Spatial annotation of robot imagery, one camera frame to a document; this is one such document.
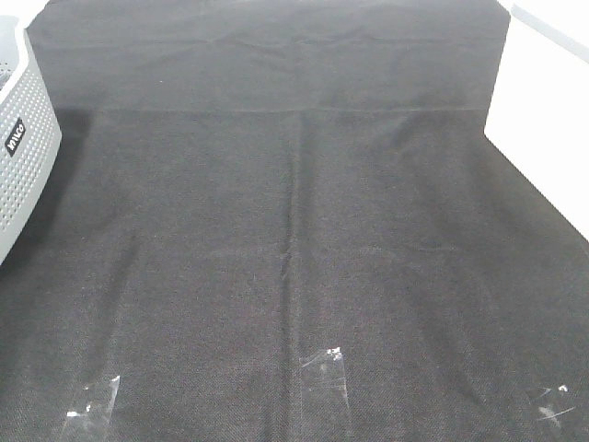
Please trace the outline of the right clear tape strip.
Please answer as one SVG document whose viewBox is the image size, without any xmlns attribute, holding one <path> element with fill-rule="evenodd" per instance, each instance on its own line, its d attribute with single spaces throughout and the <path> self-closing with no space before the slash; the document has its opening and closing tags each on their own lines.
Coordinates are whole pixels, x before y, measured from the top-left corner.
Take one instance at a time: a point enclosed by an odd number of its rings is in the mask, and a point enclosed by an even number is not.
<svg viewBox="0 0 589 442">
<path fill-rule="evenodd" d="M 526 391 L 534 420 L 543 428 L 562 434 L 576 410 L 571 389 L 567 384 L 534 387 Z"/>
</svg>

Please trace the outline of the grey perforated laundry basket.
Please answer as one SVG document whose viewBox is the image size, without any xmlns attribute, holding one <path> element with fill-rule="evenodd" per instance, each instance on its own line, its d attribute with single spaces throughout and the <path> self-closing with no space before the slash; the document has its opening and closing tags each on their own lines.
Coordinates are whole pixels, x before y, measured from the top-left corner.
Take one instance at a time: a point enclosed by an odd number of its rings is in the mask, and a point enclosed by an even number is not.
<svg viewBox="0 0 589 442">
<path fill-rule="evenodd" d="M 1 259 L 27 224 L 62 132 L 26 28 L 1 16 Z"/>
</svg>

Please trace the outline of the clear tape strip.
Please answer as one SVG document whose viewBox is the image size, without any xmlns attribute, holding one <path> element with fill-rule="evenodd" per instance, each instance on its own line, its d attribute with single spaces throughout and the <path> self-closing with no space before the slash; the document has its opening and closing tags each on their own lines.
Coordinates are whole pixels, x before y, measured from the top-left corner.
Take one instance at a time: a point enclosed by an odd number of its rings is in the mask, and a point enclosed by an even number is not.
<svg viewBox="0 0 589 442">
<path fill-rule="evenodd" d="M 562 434 L 576 410 L 571 389 L 567 384 L 534 387 L 526 391 L 534 420 L 543 428 Z"/>
<path fill-rule="evenodd" d="M 344 357 L 340 347 L 320 349 L 300 362 L 301 440 L 352 440 Z"/>
<path fill-rule="evenodd" d="M 58 441 L 105 441 L 120 381 L 121 377 L 115 376 L 85 385 L 65 412 Z"/>
</svg>

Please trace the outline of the left clear tape strip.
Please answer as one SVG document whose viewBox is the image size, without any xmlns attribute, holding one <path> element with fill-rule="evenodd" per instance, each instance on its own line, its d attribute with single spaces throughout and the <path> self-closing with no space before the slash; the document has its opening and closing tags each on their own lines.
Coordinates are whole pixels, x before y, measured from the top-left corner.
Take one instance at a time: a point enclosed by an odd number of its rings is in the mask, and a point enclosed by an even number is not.
<svg viewBox="0 0 589 442">
<path fill-rule="evenodd" d="M 115 376 L 85 385 L 65 412 L 58 441 L 105 441 L 120 381 L 121 377 Z"/>
</svg>

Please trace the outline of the middle clear tape strip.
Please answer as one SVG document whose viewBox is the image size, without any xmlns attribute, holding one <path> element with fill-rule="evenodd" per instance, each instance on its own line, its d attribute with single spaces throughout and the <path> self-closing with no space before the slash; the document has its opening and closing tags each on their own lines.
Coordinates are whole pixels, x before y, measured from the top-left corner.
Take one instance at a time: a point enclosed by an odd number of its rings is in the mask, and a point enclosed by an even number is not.
<svg viewBox="0 0 589 442">
<path fill-rule="evenodd" d="M 340 347 L 320 349 L 300 362 L 301 440 L 352 440 L 344 357 Z"/>
</svg>

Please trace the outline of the beige box with grey lid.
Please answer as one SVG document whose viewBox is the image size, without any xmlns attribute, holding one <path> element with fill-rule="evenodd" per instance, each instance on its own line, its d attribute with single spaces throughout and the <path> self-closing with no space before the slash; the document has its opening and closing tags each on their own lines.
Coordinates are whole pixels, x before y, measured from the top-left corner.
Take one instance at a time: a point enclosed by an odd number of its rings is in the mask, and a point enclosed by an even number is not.
<svg viewBox="0 0 589 442">
<path fill-rule="evenodd" d="M 509 24 L 484 133 L 588 235 L 588 4 L 502 1 Z"/>
</svg>

